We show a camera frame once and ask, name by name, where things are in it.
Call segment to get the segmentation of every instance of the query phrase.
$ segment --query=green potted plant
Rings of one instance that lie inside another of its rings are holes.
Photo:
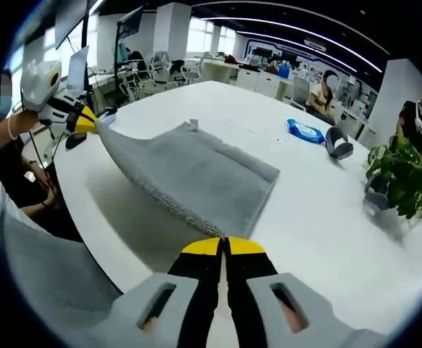
[[[411,219],[422,213],[422,156],[406,138],[396,138],[392,143],[390,147],[374,147],[369,153],[366,199],[373,187],[373,195],[386,197],[382,209],[396,208],[399,216]]]

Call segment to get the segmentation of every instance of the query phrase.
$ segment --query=blue wet wipes package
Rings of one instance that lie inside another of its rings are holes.
[[[289,132],[297,138],[309,141],[310,143],[314,144],[322,144],[325,141],[322,133],[316,128],[298,123],[292,118],[289,118],[286,121],[286,124],[289,128]]]

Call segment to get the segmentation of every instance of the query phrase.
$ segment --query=gray towel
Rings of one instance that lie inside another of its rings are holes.
[[[124,175],[210,236],[249,238],[279,170],[184,123],[150,140],[97,123]]]

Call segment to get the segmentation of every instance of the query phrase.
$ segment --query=led strip light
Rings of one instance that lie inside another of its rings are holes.
[[[311,48],[311,47],[309,47],[309,46],[302,45],[302,44],[300,44],[300,43],[293,42],[293,41],[290,41],[290,40],[286,40],[286,39],[284,39],[284,38],[276,38],[275,36],[264,35],[264,34],[256,34],[256,33],[250,33],[250,32],[248,32],[248,31],[237,31],[237,33],[238,33],[238,34],[246,34],[246,35],[261,36],[261,37],[263,37],[263,38],[272,38],[272,39],[274,39],[274,40],[285,41],[285,42],[288,42],[289,44],[296,45],[296,46],[300,46],[300,47],[302,47],[302,48],[304,48],[304,49],[309,49],[310,51],[314,51],[314,52],[315,52],[315,53],[317,53],[317,54],[322,54],[323,56],[328,57],[328,58],[330,58],[330,59],[334,60],[335,62],[338,62],[338,63],[340,63],[341,65],[344,65],[345,67],[347,67],[347,68],[349,68],[349,69],[353,70],[355,73],[357,73],[357,70],[356,70],[355,68],[350,67],[348,64],[343,63],[341,60],[338,60],[337,58],[333,58],[332,56],[329,56],[328,54],[326,54],[326,53],[324,53],[324,52],[318,51],[317,49],[313,49],[313,48]]]
[[[303,29],[303,28],[294,27],[293,25],[288,25],[288,24],[283,24],[283,23],[278,23],[278,22],[272,22],[270,20],[258,20],[256,18],[241,18],[241,17],[209,17],[209,18],[202,18],[202,20],[248,20],[248,21],[252,21],[252,22],[261,22],[261,23],[267,23],[267,24],[273,24],[273,25],[280,25],[282,27],[299,30],[299,31],[302,31],[303,33],[307,33],[307,34],[310,34],[310,35],[313,35],[313,36],[317,36],[318,38],[322,38],[323,40],[326,40],[326,41],[328,41],[328,42],[330,42],[334,45],[337,45],[338,47],[345,49],[349,53],[354,54],[356,57],[358,57],[362,61],[368,63],[371,67],[373,67],[379,73],[382,73],[382,70],[380,68],[378,68],[372,62],[369,62],[366,58],[364,58],[360,54],[356,53],[352,49],[349,49],[348,47],[343,46],[342,44],[340,44],[340,43],[338,43],[334,40],[331,40],[330,38],[319,35],[317,33],[313,33],[312,31],[309,31],[309,30],[306,30],[306,29]]]

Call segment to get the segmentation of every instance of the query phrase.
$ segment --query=white pillar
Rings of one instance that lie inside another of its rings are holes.
[[[403,104],[422,98],[422,74],[409,59],[389,60],[369,124],[377,132],[376,144],[388,144]]]
[[[211,40],[211,54],[217,54],[219,47],[219,37],[220,37],[220,26],[215,25],[212,31],[212,40]]]
[[[184,59],[189,37],[191,7],[172,2],[158,7],[153,51],[166,51],[171,60]]]

